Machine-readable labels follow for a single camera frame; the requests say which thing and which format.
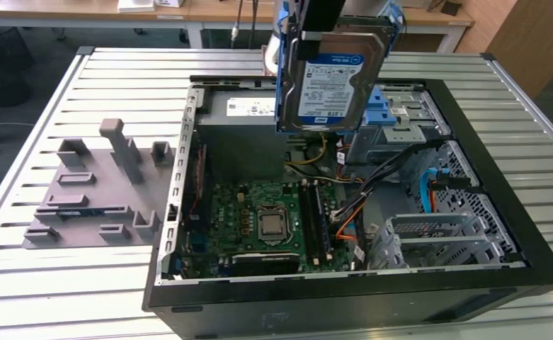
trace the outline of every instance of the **open computer tower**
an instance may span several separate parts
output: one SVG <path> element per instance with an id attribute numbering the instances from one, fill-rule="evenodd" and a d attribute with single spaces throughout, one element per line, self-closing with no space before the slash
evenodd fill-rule
<path id="1" fill-rule="evenodd" d="M 553 290 L 443 81 L 381 79 L 349 135 L 277 134 L 274 96 L 268 77 L 193 78 L 145 292 L 184 339 L 459 322 Z"/>

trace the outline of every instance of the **blue hard drive label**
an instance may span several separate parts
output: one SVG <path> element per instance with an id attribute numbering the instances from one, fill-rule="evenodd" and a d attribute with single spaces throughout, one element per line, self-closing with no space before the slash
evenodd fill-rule
<path id="1" fill-rule="evenodd" d="M 344 120 L 354 95 L 350 79 L 362 64 L 364 56 L 348 53 L 321 53 L 306 62 L 300 100 L 300 119 L 305 124 Z"/>

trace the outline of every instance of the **hard drive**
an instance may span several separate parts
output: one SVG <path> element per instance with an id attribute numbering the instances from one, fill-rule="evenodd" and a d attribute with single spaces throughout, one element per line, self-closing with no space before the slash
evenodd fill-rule
<path id="1" fill-rule="evenodd" d="M 282 58 L 290 62 L 284 63 L 277 103 L 281 132 L 357 130 L 393 39 L 389 21 L 381 23 L 338 24 L 338 31 L 322 34 L 312 60 L 296 59 L 298 38 L 288 42 Z"/>

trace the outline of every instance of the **metal slatted table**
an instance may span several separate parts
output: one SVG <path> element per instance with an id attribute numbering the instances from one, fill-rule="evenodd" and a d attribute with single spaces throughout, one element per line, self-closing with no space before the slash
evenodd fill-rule
<path id="1" fill-rule="evenodd" d="M 0 339 L 177 339 L 142 312 L 150 246 L 29 251 L 23 232 L 45 196 L 65 137 L 110 147 L 98 129 L 121 118 L 140 147 L 174 145 L 192 74 L 262 74 L 256 50 L 97 48 L 77 55 L 0 185 Z M 477 55 L 395 53 L 382 77 L 444 79 L 553 248 L 553 125 L 496 62 Z M 553 292 L 463 324 L 312 339 L 553 339 Z"/>

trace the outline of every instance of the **paper on desk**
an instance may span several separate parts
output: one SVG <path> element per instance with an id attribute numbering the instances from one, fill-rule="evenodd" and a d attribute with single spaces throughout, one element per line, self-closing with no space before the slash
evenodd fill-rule
<path id="1" fill-rule="evenodd" d="M 118 0 L 118 12 L 152 12 L 154 0 Z"/>
<path id="2" fill-rule="evenodd" d="M 184 0 L 154 0 L 157 6 L 181 7 Z"/>

